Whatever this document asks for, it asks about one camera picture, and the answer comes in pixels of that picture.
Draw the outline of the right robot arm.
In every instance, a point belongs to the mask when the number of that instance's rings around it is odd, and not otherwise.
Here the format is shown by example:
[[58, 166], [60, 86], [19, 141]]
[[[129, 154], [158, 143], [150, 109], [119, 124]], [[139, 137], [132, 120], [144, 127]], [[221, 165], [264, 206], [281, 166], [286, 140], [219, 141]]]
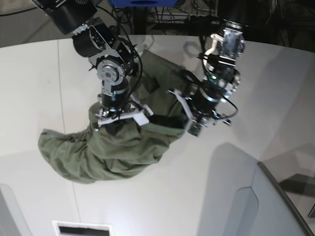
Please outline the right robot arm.
[[101, 80], [99, 110], [95, 129], [121, 129], [126, 120], [138, 126], [148, 124], [153, 111], [142, 104], [134, 91], [142, 77], [143, 65], [129, 37], [123, 38], [95, 17], [91, 0], [34, 0], [62, 34], [72, 34], [75, 51], [87, 58]]

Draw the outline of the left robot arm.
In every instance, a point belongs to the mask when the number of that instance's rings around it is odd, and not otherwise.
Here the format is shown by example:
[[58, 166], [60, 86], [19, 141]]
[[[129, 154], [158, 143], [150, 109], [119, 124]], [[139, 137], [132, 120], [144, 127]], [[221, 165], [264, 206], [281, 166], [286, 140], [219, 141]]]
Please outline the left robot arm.
[[203, 79], [183, 69], [179, 74], [188, 87], [184, 91], [170, 91], [186, 114], [185, 131], [196, 137], [202, 128], [211, 124], [230, 125], [230, 119], [238, 113], [229, 97], [241, 81], [236, 59], [245, 49], [243, 31], [248, 24], [249, 3], [246, 0], [217, 1], [216, 7], [221, 24], [210, 36], [211, 47], [205, 49], [206, 38], [199, 38]]

